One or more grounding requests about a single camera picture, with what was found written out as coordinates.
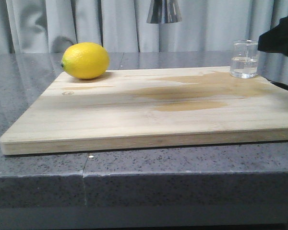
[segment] yellow lemon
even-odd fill
[[[66,49],[61,66],[65,72],[73,77],[92,79],[103,74],[109,63],[109,55],[101,45],[82,42]]]

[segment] glass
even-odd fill
[[[237,78],[253,78],[257,76],[258,41],[238,40],[234,42],[230,74]]]

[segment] gray countertop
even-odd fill
[[[0,136],[62,72],[61,57],[62,54],[0,55]],[[228,66],[230,52],[111,53],[110,59],[109,69]],[[288,84],[288,58],[261,53],[260,74]],[[0,218],[11,215],[11,208],[36,211],[224,205],[253,206],[257,210],[254,205],[264,206],[265,210],[276,205],[278,211],[253,221],[286,222],[288,141],[27,156],[3,156],[0,150]],[[147,225],[197,223],[182,220],[183,217],[165,223],[151,219]],[[19,229],[34,226],[25,222],[24,219]],[[145,225],[140,221],[120,223],[107,225],[101,221],[73,227]],[[11,224],[0,219],[0,229],[8,228]]]

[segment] wood grain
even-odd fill
[[[228,67],[61,73],[0,138],[3,154],[288,140],[288,91]]]

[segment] curtain fold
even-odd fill
[[[108,52],[230,50],[288,15],[288,0],[178,0],[182,22],[148,24],[150,1],[0,0],[0,53],[64,52],[85,41]]]

